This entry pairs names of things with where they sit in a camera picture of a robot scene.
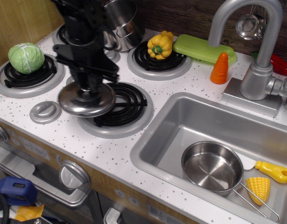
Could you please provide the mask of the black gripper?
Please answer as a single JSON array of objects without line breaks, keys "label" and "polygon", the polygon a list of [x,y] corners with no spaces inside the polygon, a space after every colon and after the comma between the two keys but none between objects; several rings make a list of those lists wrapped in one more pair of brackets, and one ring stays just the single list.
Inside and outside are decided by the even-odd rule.
[{"label": "black gripper", "polygon": [[65,35],[65,38],[67,44],[56,44],[53,50],[57,53],[57,61],[70,68],[81,90],[98,92],[103,78],[118,81],[119,68],[104,53],[103,35]]}]

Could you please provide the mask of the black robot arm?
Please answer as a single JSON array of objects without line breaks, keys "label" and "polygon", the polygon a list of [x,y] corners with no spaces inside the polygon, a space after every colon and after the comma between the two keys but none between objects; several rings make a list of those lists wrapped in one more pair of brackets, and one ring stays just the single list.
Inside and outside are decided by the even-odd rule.
[{"label": "black robot arm", "polygon": [[105,8],[97,0],[55,0],[65,21],[66,44],[56,44],[57,61],[68,66],[78,86],[97,93],[104,79],[118,80],[118,66],[104,53]]}]

